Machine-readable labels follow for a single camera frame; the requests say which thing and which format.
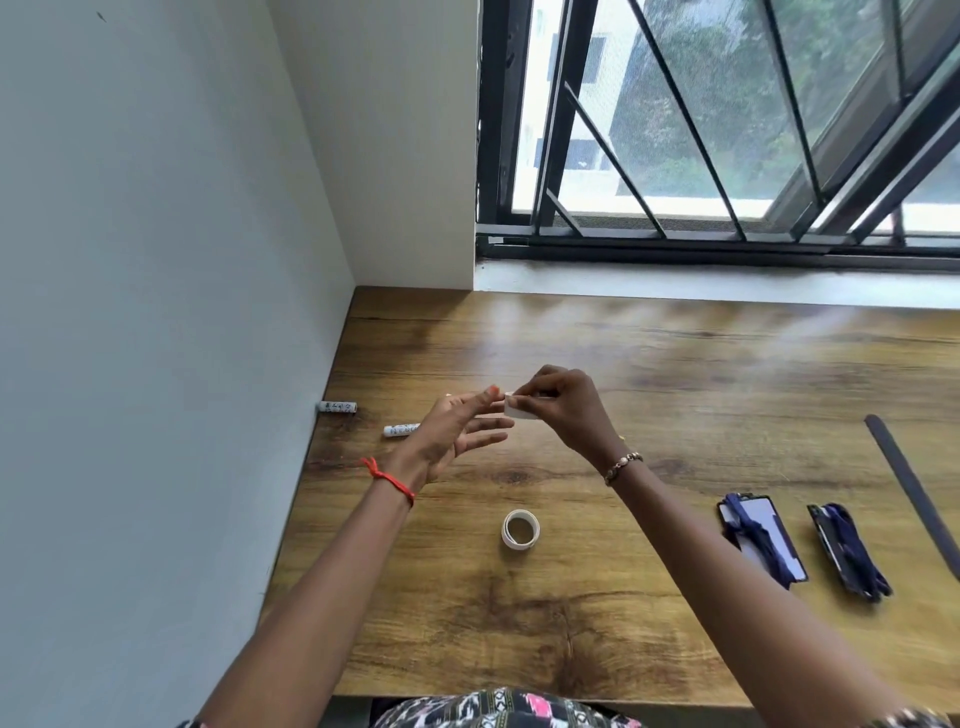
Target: person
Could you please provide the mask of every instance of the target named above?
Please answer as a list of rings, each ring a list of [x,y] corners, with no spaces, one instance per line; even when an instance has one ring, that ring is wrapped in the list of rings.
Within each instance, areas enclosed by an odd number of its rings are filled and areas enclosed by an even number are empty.
[[[694,512],[617,435],[593,381],[544,366],[511,395],[512,407],[552,427],[611,486],[666,565],[736,681],[771,728],[946,726],[911,710],[843,639]],[[379,472],[417,493],[465,452],[501,442],[513,420],[504,395],[437,401]],[[377,578],[411,508],[388,479],[369,490],[300,582],[256,630],[195,721],[209,728],[316,726],[357,637]],[[414,698],[379,717],[376,728],[636,728],[571,700],[520,689]]]

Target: hand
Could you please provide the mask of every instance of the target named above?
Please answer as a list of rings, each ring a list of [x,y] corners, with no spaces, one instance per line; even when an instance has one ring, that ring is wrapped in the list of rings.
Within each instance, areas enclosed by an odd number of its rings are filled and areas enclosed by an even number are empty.
[[[447,395],[433,405],[420,426],[384,463],[414,493],[435,480],[453,458],[507,439],[509,417],[478,417],[503,412],[503,394],[491,386],[477,394]]]
[[[508,404],[553,427],[564,445],[583,455],[599,473],[628,452],[593,380],[579,369],[546,364],[508,398]]]

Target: id card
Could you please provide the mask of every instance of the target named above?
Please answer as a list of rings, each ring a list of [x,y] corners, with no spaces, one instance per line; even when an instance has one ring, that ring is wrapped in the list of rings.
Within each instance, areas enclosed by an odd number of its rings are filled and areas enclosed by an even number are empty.
[[[774,507],[774,502],[767,496],[753,496],[746,493],[741,495],[740,505],[743,506],[743,510],[747,512],[750,518],[762,525],[767,533],[770,534],[770,540],[773,542],[774,548],[782,557],[783,563],[786,564],[790,573],[793,574],[793,578],[797,581],[807,581],[809,576],[806,574],[800,557],[797,556],[797,550],[793,547],[793,542],[790,541],[789,534],[787,534],[786,529],[783,527],[780,514],[777,513],[777,509]],[[723,521],[727,538],[743,552],[744,556],[754,563],[759,564],[767,573],[770,573],[763,554],[754,545],[754,542],[741,534],[733,535],[732,526],[736,525],[737,520],[727,504],[718,503],[717,510],[720,511],[720,519]]]

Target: navy blue lanyard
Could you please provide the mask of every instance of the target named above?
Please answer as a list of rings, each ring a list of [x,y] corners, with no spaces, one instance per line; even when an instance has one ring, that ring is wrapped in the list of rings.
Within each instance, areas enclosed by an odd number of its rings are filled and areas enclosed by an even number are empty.
[[[786,566],[786,562],[783,561],[783,557],[780,555],[780,552],[777,551],[777,547],[774,546],[774,542],[770,538],[770,534],[767,533],[767,529],[750,518],[747,511],[740,504],[740,496],[738,494],[727,493],[723,501],[736,516],[737,520],[736,524],[728,524],[730,530],[734,534],[742,535],[753,543],[759,550],[760,555],[763,556],[763,561],[766,563],[770,575],[773,576],[774,579],[777,580],[777,583],[784,589],[789,589],[790,585],[796,583],[797,579],[794,578],[793,573]]]
[[[833,523],[843,555],[847,557],[848,563],[863,583],[864,596],[872,602],[878,602],[882,597],[890,596],[894,591],[880,573],[880,569],[871,561],[867,548],[856,532],[850,512],[839,503],[828,503],[822,510]]]

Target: patterned shirt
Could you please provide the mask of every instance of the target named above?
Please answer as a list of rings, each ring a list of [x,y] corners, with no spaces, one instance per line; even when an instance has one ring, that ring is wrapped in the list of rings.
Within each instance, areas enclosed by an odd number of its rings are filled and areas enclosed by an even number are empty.
[[[864,728],[949,728],[946,718],[903,711]],[[185,722],[180,728],[204,728]],[[554,695],[497,688],[469,695],[415,697],[385,711],[372,728],[642,728],[640,721]]]

